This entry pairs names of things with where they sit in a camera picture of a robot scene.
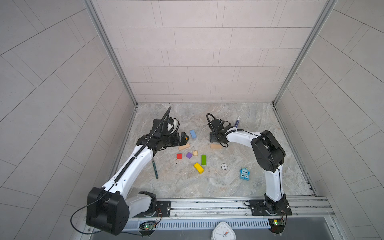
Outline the natural wood long block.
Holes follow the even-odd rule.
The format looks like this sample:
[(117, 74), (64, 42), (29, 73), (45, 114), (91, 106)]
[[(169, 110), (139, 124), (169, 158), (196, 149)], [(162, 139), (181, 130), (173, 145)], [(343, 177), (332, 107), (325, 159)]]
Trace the natural wood long block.
[(185, 144), (183, 146), (179, 146), (178, 149), (179, 149), (179, 151), (183, 151), (183, 150), (188, 149), (190, 147), (191, 147), (191, 145), (188, 143), (188, 144)]
[(218, 149), (222, 149), (223, 146), (220, 145), (220, 144), (210, 144), (210, 148), (211, 148), (211, 149), (218, 150)]

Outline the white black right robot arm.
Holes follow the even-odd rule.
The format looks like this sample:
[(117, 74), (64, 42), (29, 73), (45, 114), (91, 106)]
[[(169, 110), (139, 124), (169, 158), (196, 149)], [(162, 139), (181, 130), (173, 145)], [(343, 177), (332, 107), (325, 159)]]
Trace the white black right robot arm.
[(208, 126), (217, 141), (224, 147), (228, 143), (238, 143), (253, 149), (259, 166), (264, 170), (266, 178), (266, 193), (263, 200), (248, 200), (245, 205), (251, 208), (254, 216), (292, 215), (286, 195), (283, 190), (282, 172), (286, 153), (274, 135), (263, 132), (248, 132), (234, 126), (224, 126), (225, 121), (213, 119)]

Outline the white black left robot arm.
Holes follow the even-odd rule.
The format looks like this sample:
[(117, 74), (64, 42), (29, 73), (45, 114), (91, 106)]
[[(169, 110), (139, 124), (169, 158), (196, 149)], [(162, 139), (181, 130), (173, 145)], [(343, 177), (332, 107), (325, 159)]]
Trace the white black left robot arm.
[(160, 150), (185, 146), (189, 141), (185, 132), (174, 135), (149, 134), (140, 137), (130, 158), (101, 188), (94, 187), (87, 196), (86, 224), (117, 236), (132, 217), (140, 214), (151, 217), (157, 210), (157, 196), (146, 191), (128, 198), (130, 189)]

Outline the green wood block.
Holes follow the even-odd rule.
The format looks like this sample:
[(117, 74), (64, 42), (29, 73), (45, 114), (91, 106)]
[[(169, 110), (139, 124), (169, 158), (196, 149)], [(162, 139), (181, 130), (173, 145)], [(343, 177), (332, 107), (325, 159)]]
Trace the green wood block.
[(207, 165), (207, 156), (201, 155), (201, 165), (206, 166)]

